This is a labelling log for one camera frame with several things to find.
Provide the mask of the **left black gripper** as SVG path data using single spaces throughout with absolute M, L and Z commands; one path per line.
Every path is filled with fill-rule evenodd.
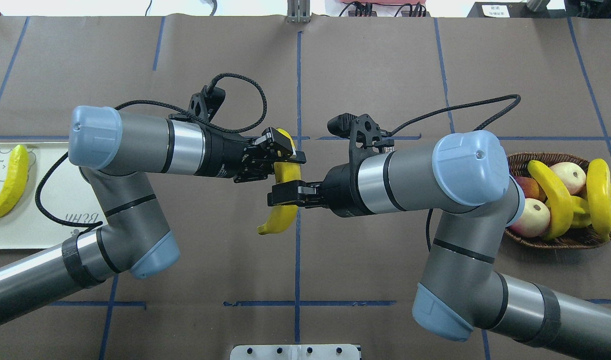
M 235 183 L 266 180 L 275 174 L 275 163 L 305 164 L 303 152 L 295 152 L 291 137 L 282 129 L 268 127 L 257 137 L 243 137 L 211 127 L 204 128 L 204 176 L 233 179 Z

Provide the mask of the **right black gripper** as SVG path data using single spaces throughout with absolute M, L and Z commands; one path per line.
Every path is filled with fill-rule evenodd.
M 338 165 L 331 168 L 320 184 L 317 183 L 283 182 L 271 187 L 267 194 L 269 207 L 290 206 L 315 207 L 321 203 L 342 218 L 358 217 L 360 208 L 356 204 L 350 187 L 350 166 Z

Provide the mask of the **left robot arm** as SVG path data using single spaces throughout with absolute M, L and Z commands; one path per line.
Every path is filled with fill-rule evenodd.
M 106 223 L 0 268 L 0 326 L 122 272 L 142 280 L 179 259 L 149 173 L 255 182 L 275 173 L 277 162 L 303 164 L 305 154 L 272 127 L 246 138 L 216 129 L 204 114 L 173 120 L 80 105 L 68 159 Z

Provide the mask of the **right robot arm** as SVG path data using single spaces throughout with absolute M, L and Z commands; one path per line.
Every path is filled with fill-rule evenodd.
M 480 328 L 577 359 L 611 360 L 611 309 L 494 271 L 525 198 L 493 133 L 452 133 L 394 150 L 393 140 L 361 131 L 350 137 L 347 164 L 321 182 L 277 184 L 267 203 L 344 218 L 440 209 L 412 308 L 420 326 L 451 341 Z

